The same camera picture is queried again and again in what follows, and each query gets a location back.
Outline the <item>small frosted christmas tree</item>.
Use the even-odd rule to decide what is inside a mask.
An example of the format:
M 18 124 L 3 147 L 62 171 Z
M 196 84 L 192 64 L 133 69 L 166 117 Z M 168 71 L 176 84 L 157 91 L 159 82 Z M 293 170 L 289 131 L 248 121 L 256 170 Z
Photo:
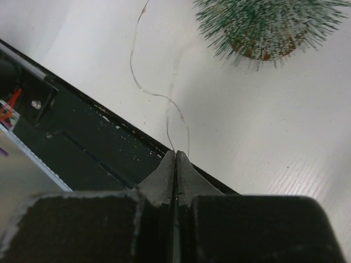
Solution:
M 195 1 L 199 31 L 215 56 L 282 63 L 296 49 L 316 49 L 347 18 L 350 1 Z

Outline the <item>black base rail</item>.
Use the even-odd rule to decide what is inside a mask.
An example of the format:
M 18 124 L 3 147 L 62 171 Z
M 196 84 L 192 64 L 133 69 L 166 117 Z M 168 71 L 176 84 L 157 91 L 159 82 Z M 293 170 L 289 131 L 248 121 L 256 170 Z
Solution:
M 69 191 L 233 192 L 5 42 L 1 129 Z

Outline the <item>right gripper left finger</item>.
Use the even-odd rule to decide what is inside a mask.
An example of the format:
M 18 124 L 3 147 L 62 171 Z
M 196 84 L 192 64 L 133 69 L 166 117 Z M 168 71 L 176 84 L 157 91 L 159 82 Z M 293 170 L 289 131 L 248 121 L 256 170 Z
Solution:
M 128 191 L 29 197 L 1 239 L 1 262 L 171 262 L 174 152 Z

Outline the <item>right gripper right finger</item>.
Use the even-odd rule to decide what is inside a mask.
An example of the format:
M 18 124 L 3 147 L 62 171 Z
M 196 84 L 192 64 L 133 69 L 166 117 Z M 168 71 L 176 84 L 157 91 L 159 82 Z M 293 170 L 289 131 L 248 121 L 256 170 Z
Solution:
M 316 200 L 223 193 L 182 151 L 176 167 L 181 262 L 345 262 Z

